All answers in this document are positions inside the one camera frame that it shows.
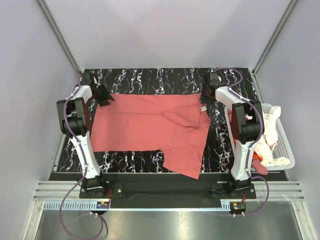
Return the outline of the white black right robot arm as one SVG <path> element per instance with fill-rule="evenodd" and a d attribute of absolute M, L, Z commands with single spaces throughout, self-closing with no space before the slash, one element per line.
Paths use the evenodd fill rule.
<path fill-rule="evenodd" d="M 199 101 L 206 105 L 219 102 L 231 111 L 228 131 L 231 139 L 235 140 L 235 151 L 226 192 L 232 198 L 241 198 L 250 191 L 254 149 L 264 133 L 262 104 L 259 100 L 249 100 L 236 93 L 221 83 L 213 72 L 204 76 Z"/>

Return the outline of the salmon pink t shirt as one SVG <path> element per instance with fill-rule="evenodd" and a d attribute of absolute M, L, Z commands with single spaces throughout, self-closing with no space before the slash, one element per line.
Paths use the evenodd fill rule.
<path fill-rule="evenodd" d="M 163 152 L 163 166 L 198 179 L 211 119 L 200 94 L 111 94 L 97 106 L 90 141 L 94 152 Z"/>

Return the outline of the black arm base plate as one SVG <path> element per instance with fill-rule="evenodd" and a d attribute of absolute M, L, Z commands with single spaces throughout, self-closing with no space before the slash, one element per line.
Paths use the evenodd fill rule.
<path fill-rule="evenodd" d="M 228 191 L 228 173 L 202 173 L 193 179 L 177 173 L 105 173 L 112 209 L 201 209 L 221 207 L 221 200 L 255 200 L 253 185 L 245 193 Z"/>

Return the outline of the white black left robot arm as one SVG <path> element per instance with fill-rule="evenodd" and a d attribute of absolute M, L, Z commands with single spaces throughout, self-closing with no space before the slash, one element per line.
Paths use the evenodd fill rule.
<path fill-rule="evenodd" d="M 115 99 L 105 86 L 98 83 L 94 73 L 84 72 L 73 93 L 56 102 L 60 130 L 71 140 L 82 168 L 82 178 L 77 182 L 82 199 L 103 198 L 111 193 L 90 140 L 92 122 L 87 108 L 89 100 L 95 100 L 104 107 Z"/>

